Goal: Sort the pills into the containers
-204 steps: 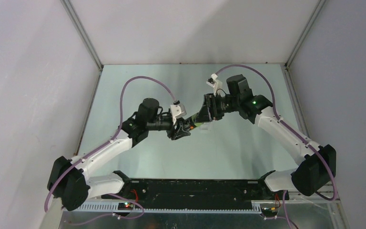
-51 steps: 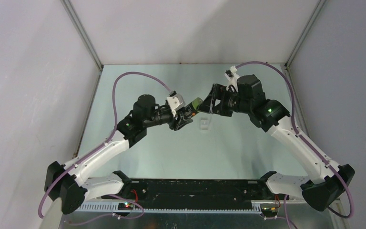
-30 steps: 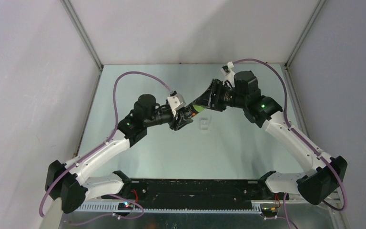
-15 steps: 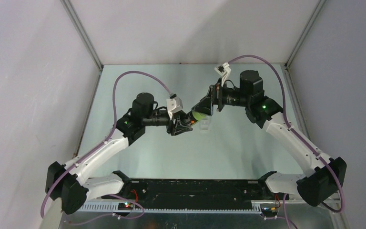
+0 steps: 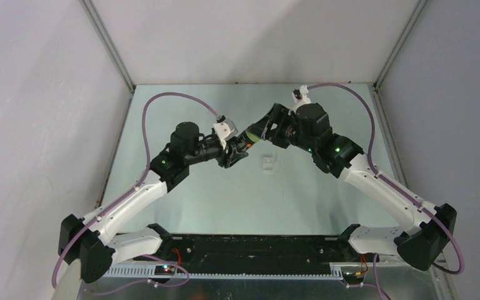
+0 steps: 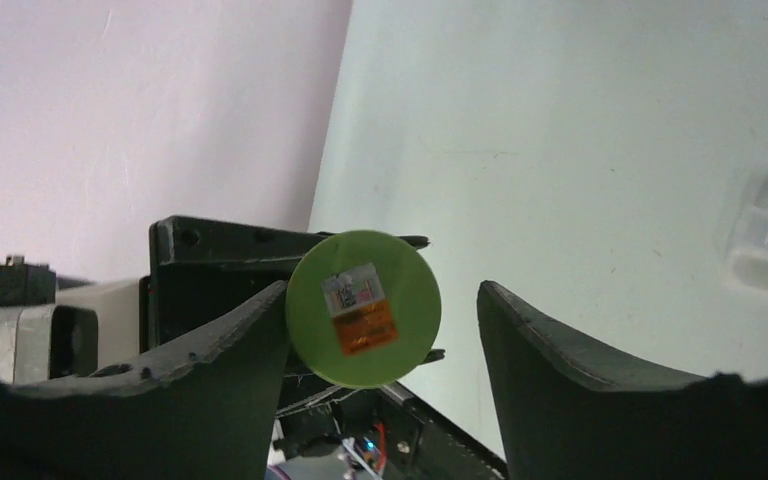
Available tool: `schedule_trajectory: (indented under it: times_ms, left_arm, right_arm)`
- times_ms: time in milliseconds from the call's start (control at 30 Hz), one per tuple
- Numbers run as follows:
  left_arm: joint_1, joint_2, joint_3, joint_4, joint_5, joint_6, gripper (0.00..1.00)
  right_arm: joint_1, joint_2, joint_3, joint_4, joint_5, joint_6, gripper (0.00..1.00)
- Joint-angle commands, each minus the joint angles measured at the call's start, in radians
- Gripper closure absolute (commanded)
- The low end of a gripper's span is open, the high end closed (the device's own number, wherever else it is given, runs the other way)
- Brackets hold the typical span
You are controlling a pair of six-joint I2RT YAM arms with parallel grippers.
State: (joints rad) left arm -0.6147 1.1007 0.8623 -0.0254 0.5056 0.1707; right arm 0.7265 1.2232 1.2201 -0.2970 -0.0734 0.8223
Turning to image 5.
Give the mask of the green pill bottle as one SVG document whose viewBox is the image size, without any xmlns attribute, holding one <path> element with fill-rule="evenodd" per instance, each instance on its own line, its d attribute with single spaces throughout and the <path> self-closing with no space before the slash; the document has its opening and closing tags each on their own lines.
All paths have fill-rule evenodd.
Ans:
<svg viewBox="0 0 480 300">
<path fill-rule="evenodd" d="M 251 133 L 246 129 L 237 135 L 237 141 L 236 141 L 237 149 L 241 152 L 246 152 L 259 140 L 260 140 L 260 137 L 258 137 L 257 135 Z"/>
</svg>

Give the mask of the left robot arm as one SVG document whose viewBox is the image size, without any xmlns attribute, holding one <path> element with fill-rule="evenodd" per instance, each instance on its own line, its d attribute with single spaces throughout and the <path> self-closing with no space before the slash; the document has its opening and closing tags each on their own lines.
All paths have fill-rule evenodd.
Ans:
<svg viewBox="0 0 480 300">
<path fill-rule="evenodd" d="M 258 137 L 247 130 L 237 134 L 227 119 L 215 123 L 208 136 L 201 134 L 193 122 L 178 124 L 170 142 L 129 191 L 107 207 L 83 217 L 70 214 L 63 219 L 59 255 L 68 264 L 80 262 L 79 277 L 85 283 L 97 281 L 112 265 L 129 258 L 145 254 L 161 261 L 169 258 L 173 244 L 161 226 L 148 225 L 136 234 L 119 234 L 119 230 L 186 179 L 191 165 L 215 159 L 222 168 L 229 168 L 247 157 L 248 149 L 257 141 Z"/>
</svg>

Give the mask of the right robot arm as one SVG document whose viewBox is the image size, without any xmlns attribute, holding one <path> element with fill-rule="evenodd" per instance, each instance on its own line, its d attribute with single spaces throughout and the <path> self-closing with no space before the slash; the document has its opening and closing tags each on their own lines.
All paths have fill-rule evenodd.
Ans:
<svg viewBox="0 0 480 300">
<path fill-rule="evenodd" d="M 420 271 L 427 271 L 452 241 L 457 212 L 449 204 L 436 206 L 377 169 L 363 149 L 348 137 L 333 132 L 327 112 L 319 104 L 296 110 L 274 104 L 258 122 L 241 133 L 246 146 L 259 140 L 286 149 L 308 152 L 326 174 L 348 183 L 370 197 L 396 222 L 396 227 L 350 225 L 342 234 L 339 255 L 355 261 L 362 254 L 397 256 Z"/>
</svg>

